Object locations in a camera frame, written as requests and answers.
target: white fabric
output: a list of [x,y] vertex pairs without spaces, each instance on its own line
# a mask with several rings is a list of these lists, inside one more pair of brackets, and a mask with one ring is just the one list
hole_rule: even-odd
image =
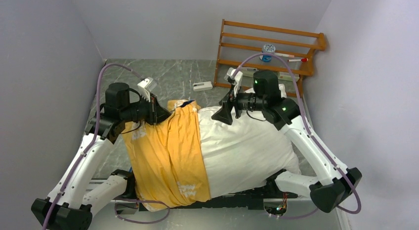
[[[280,85],[286,97],[284,85]],[[214,121],[219,106],[198,111],[201,147],[211,198],[265,185],[265,180],[284,168],[300,174],[291,141],[268,123],[251,119],[242,112],[233,124]],[[261,112],[250,112],[264,120]]]

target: wooden rack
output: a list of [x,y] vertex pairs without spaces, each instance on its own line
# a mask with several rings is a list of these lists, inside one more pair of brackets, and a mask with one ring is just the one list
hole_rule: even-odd
[[[263,30],[263,31],[270,31],[270,32],[277,32],[277,33],[283,33],[283,34],[289,34],[289,35],[297,35],[297,36],[303,36],[303,37],[313,37],[316,38],[316,41],[314,44],[306,44],[306,43],[300,43],[300,42],[293,42],[293,41],[286,41],[286,40],[277,40],[277,39],[270,39],[270,38],[263,38],[263,37],[256,37],[256,36],[249,36],[249,35],[240,35],[240,34],[233,34],[233,33],[226,33],[224,32],[224,26],[232,26],[232,27],[241,27],[241,28],[249,28],[249,29],[255,29],[255,30]],[[223,38],[230,37],[230,38],[238,38],[238,39],[244,39],[244,40],[250,40],[250,41],[262,41],[262,42],[268,42],[273,44],[280,44],[280,45],[287,45],[287,46],[297,46],[297,47],[304,47],[309,48],[308,53],[295,53],[292,51],[283,51],[283,50],[276,50],[276,53],[284,53],[289,55],[294,55],[295,57],[300,58],[308,58],[308,62],[304,62],[301,64],[299,69],[292,69],[292,72],[299,75],[299,80],[297,81],[298,90],[300,91],[300,95],[302,95],[303,88],[302,88],[302,80],[305,76],[313,76],[314,73],[314,67],[313,67],[313,55],[317,50],[324,51],[327,47],[325,36],[323,33],[311,33],[311,32],[305,32],[305,31],[296,31],[296,30],[289,30],[289,29],[283,29],[283,28],[276,28],[276,27],[270,27],[270,26],[260,26],[260,25],[253,25],[253,24],[247,24],[247,23],[241,23],[241,22],[234,22],[234,21],[226,21],[222,20],[221,25],[221,33],[220,33],[220,41],[218,46],[218,56],[217,56],[217,64],[215,67],[215,76],[214,76],[214,86],[216,87],[225,87],[230,88],[229,84],[219,83],[217,81],[217,75],[219,70],[220,64],[226,64],[231,66],[239,66],[241,62],[223,59],[220,52],[222,47],[229,47],[229,48],[237,48],[237,49],[245,49],[245,50],[251,50],[255,52],[261,52],[261,47],[253,47],[253,46],[246,46],[246,45],[237,45],[237,44],[231,44],[231,43],[225,43],[223,42]],[[246,67],[253,67],[257,68],[259,70],[271,70],[274,72],[288,72],[286,68],[284,67],[277,67],[277,66],[270,66],[269,63],[265,64],[253,64],[253,63],[247,63]],[[289,96],[296,96],[295,93],[287,93]]]

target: white remote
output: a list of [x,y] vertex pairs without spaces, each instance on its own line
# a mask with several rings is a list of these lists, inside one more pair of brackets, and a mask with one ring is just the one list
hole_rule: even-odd
[[212,83],[211,82],[194,83],[193,86],[194,86],[194,91],[195,92],[212,89]]

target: yellow fabric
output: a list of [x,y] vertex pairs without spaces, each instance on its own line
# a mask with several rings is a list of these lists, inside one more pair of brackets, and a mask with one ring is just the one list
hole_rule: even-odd
[[[169,207],[186,206],[210,199],[210,187],[201,154],[198,109],[195,101],[179,107],[184,100],[168,102],[172,115],[152,126],[122,135],[141,200],[155,200]],[[126,125],[124,132],[137,124]],[[165,209],[162,204],[144,204],[149,211]]]

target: marker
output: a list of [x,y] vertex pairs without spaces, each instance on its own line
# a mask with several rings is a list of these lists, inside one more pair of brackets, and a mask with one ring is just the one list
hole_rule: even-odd
[[302,58],[302,59],[288,59],[288,62],[307,62],[308,58]]
[[288,57],[288,58],[294,58],[294,55],[290,55],[290,54],[284,54],[284,53],[275,53],[275,55],[277,56],[282,56],[282,57]]

